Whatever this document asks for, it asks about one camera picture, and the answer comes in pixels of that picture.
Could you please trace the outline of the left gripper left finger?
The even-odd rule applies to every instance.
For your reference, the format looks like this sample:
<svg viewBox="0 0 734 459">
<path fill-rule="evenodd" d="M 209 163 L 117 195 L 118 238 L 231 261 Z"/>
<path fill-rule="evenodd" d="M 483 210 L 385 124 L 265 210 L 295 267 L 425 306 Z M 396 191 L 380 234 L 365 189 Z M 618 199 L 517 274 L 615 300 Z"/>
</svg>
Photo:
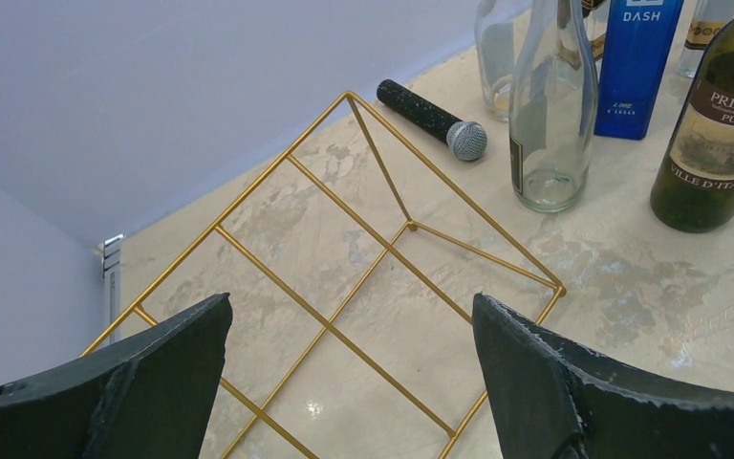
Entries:
<svg viewBox="0 0 734 459">
<path fill-rule="evenodd" d="M 161 323 L 0 385 L 0 458 L 196 458 L 233 311 L 211 295 Z"/>
</svg>

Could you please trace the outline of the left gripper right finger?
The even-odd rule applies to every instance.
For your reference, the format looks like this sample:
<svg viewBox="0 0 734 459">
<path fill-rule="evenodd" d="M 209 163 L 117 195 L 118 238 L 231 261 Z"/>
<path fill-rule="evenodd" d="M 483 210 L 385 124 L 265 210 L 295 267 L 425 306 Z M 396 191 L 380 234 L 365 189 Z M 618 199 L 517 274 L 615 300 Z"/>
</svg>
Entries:
<svg viewBox="0 0 734 459">
<path fill-rule="evenodd" d="M 734 392 L 617 361 L 490 295 L 472 319 L 506 458 L 734 458 Z"/>
</svg>

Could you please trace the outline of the green wine bottle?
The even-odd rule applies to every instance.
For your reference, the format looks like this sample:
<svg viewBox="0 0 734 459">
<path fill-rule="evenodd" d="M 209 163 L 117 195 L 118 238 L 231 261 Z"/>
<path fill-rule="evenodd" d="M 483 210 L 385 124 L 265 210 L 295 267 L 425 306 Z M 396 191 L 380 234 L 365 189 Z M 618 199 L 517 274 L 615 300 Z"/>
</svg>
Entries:
<svg viewBox="0 0 734 459">
<path fill-rule="evenodd" d="M 650 193 L 666 226 L 715 230 L 734 216 L 734 19 L 703 53 Z"/>
</svg>

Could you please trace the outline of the clear bottle dark label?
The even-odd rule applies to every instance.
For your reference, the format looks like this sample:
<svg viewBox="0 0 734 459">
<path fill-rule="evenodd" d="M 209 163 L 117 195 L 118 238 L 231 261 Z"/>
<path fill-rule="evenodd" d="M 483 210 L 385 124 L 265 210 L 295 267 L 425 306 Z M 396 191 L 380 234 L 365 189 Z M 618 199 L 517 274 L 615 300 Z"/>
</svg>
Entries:
<svg viewBox="0 0 734 459">
<path fill-rule="evenodd" d="M 553 213 L 579 200 L 597 103 L 598 71 L 581 2 L 533 2 L 508 119 L 511 182 L 525 207 Z"/>
</svg>

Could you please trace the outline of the blue square bottle silver cap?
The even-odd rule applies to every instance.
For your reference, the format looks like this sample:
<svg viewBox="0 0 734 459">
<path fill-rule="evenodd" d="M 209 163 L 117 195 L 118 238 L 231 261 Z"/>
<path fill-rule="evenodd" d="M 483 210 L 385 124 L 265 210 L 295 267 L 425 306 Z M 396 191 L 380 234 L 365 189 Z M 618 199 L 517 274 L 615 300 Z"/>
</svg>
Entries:
<svg viewBox="0 0 734 459">
<path fill-rule="evenodd" d="M 641 140 L 648 131 L 682 0 L 611 3 L 594 133 Z"/>
</svg>

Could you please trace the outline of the clear round glass bottle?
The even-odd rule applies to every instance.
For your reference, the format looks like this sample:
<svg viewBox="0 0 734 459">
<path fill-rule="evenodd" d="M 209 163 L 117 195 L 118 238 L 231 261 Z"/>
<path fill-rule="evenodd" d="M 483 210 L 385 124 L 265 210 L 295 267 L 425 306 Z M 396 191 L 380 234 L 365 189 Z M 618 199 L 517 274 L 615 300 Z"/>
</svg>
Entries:
<svg viewBox="0 0 734 459">
<path fill-rule="evenodd" d="M 512 77 L 527 29 L 531 1 L 483 0 L 474 21 L 483 102 L 495 120 L 507 122 Z"/>
</svg>

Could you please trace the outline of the clear bottle round emblem label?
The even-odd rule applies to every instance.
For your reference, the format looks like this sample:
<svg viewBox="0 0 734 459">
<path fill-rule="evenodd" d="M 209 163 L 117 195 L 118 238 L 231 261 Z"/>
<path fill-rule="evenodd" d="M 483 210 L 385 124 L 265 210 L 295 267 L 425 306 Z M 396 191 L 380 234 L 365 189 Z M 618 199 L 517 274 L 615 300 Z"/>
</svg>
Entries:
<svg viewBox="0 0 734 459">
<path fill-rule="evenodd" d="M 603 57 L 611 2 L 609 0 L 582 0 L 585 30 L 592 46 L 593 57 L 599 63 Z"/>
</svg>

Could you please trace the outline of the clear square bottle gold label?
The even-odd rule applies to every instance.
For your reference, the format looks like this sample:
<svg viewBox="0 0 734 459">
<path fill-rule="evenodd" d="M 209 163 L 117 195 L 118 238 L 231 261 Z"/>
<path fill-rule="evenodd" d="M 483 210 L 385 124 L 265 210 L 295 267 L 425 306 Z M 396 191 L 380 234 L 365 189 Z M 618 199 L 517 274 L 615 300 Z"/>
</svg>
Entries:
<svg viewBox="0 0 734 459">
<path fill-rule="evenodd" d="M 693 77 L 712 38 L 734 17 L 734 0 L 700 0 L 685 37 L 678 73 Z"/>
</svg>

